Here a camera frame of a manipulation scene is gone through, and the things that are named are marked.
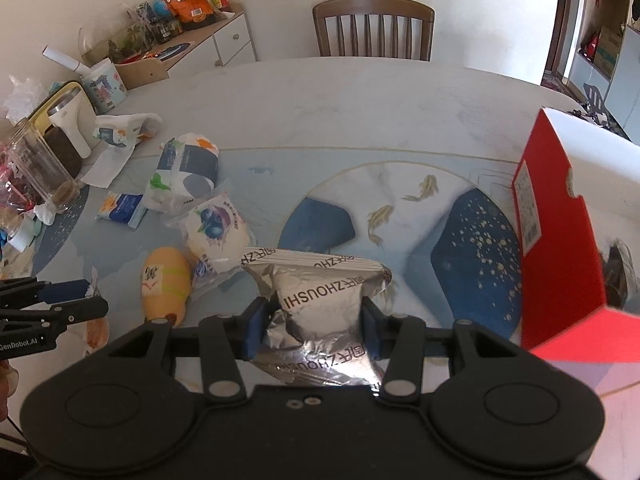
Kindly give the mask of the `right hand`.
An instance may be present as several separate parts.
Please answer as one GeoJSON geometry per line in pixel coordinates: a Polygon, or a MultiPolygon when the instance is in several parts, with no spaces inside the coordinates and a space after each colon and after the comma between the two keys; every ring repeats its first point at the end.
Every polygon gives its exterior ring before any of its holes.
{"type": "Polygon", "coordinates": [[[17,388],[20,374],[7,360],[0,362],[0,422],[9,416],[8,400],[17,388]]]}

